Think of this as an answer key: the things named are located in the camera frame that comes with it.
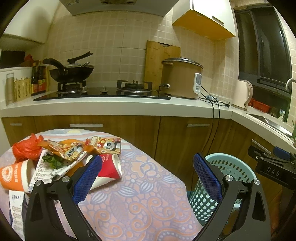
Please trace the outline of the orange paper cup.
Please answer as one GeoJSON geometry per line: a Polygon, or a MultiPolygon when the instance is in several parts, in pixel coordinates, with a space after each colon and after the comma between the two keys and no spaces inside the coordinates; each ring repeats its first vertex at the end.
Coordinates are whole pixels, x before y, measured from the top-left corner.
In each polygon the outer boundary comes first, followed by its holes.
{"type": "Polygon", "coordinates": [[[4,189],[29,193],[29,185],[35,172],[32,160],[25,160],[1,168],[1,185],[4,189]]]}

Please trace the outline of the sauce bottles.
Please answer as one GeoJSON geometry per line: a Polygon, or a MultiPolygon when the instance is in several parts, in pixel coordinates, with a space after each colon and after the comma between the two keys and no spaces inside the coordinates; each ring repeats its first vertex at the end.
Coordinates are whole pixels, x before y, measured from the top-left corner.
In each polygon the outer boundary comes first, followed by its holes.
{"type": "Polygon", "coordinates": [[[33,63],[31,76],[31,95],[45,93],[48,85],[48,73],[45,65],[33,63]]]}

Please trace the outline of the yellow plastic basket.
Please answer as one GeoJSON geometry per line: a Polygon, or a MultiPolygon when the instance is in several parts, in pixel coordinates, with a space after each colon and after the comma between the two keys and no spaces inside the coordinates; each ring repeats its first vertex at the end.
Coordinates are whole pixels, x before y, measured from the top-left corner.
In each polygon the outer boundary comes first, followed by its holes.
{"type": "Polygon", "coordinates": [[[32,94],[31,78],[15,79],[14,88],[16,102],[29,98],[32,94]]]}

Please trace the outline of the steel kitchen sink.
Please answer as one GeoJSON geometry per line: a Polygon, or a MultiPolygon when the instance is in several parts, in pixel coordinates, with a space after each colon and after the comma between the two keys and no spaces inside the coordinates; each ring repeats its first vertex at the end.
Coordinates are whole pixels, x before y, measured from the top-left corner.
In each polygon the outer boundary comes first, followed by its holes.
{"type": "Polygon", "coordinates": [[[277,132],[281,133],[282,135],[286,136],[287,138],[292,137],[292,133],[290,131],[288,131],[286,128],[280,126],[279,124],[269,120],[268,118],[265,118],[263,116],[256,115],[256,114],[250,114],[250,113],[248,113],[247,115],[259,120],[260,122],[271,127],[272,129],[276,130],[277,132]]]}

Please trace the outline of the green leafy vegetable scrap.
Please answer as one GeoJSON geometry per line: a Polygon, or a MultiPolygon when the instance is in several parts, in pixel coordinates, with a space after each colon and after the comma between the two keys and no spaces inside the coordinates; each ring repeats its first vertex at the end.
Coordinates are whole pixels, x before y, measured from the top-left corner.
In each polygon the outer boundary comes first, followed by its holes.
{"type": "Polygon", "coordinates": [[[46,154],[42,157],[42,159],[47,162],[52,169],[59,169],[64,166],[64,159],[57,155],[46,154]]]}

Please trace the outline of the panda snack wrapper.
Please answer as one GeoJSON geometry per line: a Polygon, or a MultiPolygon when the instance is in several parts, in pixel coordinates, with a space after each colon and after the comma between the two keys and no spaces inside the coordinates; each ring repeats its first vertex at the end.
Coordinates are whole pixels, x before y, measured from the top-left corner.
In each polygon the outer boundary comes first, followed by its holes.
{"type": "Polygon", "coordinates": [[[94,136],[87,138],[83,150],[90,154],[120,154],[121,138],[103,138],[94,136]]]}
{"type": "Polygon", "coordinates": [[[75,161],[83,152],[84,143],[75,139],[68,139],[60,142],[43,140],[38,143],[38,146],[49,150],[53,154],[67,161],[75,161]]]}

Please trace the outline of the white patterned paper wrapper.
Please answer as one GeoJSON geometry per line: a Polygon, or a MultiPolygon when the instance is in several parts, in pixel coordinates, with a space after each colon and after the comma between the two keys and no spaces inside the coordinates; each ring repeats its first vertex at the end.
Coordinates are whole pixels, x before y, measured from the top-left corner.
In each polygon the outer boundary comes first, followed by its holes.
{"type": "Polygon", "coordinates": [[[43,150],[41,152],[41,156],[40,156],[39,161],[37,163],[36,170],[35,170],[32,178],[31,178],[31,181],[29,183],[29,187],[28,187],[29,193],[32,192],[36,181],[41,180],[45,184],[52,183],[53,181],[58,181],[71,168],[73,168],[76,164],[78,164],[80,161],[82,161],[87,156],[87,152],[83,151],[77,160],[75,160],[75,161],[64,160],[64,162],[63,162],[64,166],[62,168],[52,169],[50,167],[50,165],[42,159],[42,157],[46,154],[52,154],[52,153],[49,150],[43,150]]]}

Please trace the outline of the range hood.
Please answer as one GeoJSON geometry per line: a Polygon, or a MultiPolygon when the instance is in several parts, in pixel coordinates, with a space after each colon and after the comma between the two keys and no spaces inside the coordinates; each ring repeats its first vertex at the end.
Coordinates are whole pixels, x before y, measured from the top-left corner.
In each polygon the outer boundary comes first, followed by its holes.
{"type": "Polygon", "coordinates": [[[104,1],[77,0],[60,1],[71,15],[81,15],[98,11],[135,11],[140,13],[165,16],[178,0],[137,0],[137,1],[104,1]]]}

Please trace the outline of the orange peel piece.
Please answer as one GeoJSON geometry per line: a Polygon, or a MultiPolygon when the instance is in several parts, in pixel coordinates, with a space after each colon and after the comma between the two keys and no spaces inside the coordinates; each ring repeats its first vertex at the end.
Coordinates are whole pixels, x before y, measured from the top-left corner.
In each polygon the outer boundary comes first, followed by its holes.
{"type": "Polygon", "coordinates": [[[82,161],[80,161],[73,168],[71,168],[65,175],[71,177],[80,167],[84,167],[84,164],[82,161]]]}

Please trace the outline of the floral pink tablecloth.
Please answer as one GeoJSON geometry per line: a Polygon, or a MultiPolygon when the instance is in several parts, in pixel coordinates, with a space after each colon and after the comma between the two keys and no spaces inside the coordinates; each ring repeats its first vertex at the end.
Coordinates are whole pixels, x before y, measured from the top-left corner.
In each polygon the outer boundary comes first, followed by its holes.
{"type": "Polygon", "coordinates": [[[185,184],[126,138],[122,177],[89,191],[79,208],[102,240],[193,240],[201,231],[185,184]]]}

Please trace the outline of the white upper cabinet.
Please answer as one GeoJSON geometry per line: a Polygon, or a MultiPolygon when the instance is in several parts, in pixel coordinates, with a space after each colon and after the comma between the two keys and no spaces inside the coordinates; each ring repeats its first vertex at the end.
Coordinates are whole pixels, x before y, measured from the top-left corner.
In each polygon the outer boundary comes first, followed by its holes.
{"type": "Polygon", "coordinates": [[[185,28],[213,41],[236,36],[230,1],[178,1],[173,7],[172,25],[185,28]]]}

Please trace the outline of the light blue perforated trash basket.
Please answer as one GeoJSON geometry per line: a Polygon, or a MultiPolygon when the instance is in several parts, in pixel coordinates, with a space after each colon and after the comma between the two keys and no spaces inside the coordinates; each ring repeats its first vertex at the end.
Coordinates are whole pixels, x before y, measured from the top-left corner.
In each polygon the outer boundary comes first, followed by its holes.
{"type": "MultiPolygon", "coordinates": [[[[250,183],[256,178],[255,173],[247,164],[229,154],[209,154],[205,159],[209,164],[217,166],[224,175],[231,175],[237,181],[250,183]]],[[[210,198],[200,181],[197,182],[189,198],[189,203],[201,225],[205,225],[218,205],[216,201],[210,198]]]]}

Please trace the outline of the white electric kettle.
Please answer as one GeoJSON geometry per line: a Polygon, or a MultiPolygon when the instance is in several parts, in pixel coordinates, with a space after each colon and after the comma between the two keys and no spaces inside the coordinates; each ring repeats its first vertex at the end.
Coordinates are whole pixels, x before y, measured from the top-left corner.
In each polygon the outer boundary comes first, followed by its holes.
{"type": "Polygon", "coordinates": [[[232,106],[247,111],[248,104],[253,96],[253,86],[247,80],[237,80],[235,85],[232,106]]]}

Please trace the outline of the red paper cup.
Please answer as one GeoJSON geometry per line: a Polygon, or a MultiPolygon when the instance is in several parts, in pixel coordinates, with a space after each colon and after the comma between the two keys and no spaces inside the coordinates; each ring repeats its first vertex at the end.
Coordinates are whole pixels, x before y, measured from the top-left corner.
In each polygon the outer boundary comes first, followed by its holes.
{"type": "Polygon", "coordinates": [[[122,177],[121,164],[118,154],[101,154],[102,169],[98,173],[90,190],[103,186],[122,177]]]}

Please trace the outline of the orange plastic bag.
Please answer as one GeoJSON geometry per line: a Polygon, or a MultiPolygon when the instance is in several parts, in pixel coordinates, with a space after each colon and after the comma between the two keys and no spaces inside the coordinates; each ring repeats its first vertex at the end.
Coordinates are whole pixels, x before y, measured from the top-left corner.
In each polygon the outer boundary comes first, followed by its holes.
{"type": "Polygon", "coordinates": [[[15,156],[15,163],[26,160],[38,161],[43,148],[39,146],[39,142],[43,141],[42,135],[36,137],[34,133],[26,139],[12,146],[13,155],[15,156]]]}

